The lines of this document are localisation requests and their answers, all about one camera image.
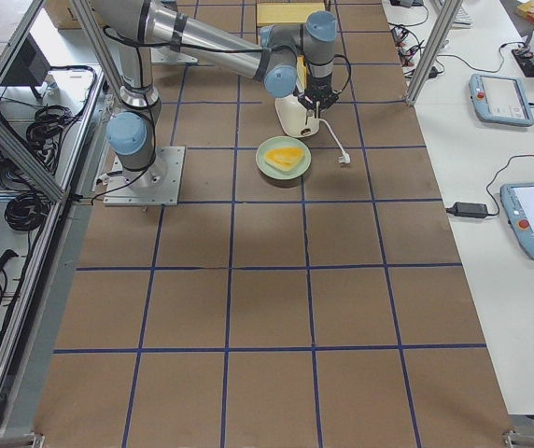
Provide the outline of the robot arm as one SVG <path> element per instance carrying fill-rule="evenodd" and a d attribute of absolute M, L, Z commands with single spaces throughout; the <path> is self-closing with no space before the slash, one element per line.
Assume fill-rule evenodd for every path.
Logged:
<path fill-rule="evenodd" d="M 155 127 L 161 112 L 150 51 L 168 48 L 206 60 L 263 84 L 274 98 L 293 95 L 305 110 L 320 114 L 335 104 L 332 65 L 337 20 L 328 11 L 310 14 L 300 24 L 275 24 L 251 43 L 171 9 L 159 1 L 96 1 L 112 38 L 119 44 L 125 111 L 109 121 L 107 140 L 135 186 L 161 181 Z"/>

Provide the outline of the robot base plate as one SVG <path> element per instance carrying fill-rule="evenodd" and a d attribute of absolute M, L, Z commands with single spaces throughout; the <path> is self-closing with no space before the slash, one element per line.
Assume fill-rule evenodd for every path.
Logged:
<path fill-rule="evenodd" d="M 128 171 L 108 179 L 110 192 L 103 197 L 107 206 L 178 205 L 185 158 L 184 147 L 159 147 L 148 171 L 132 185 L 137 174 Z"/>

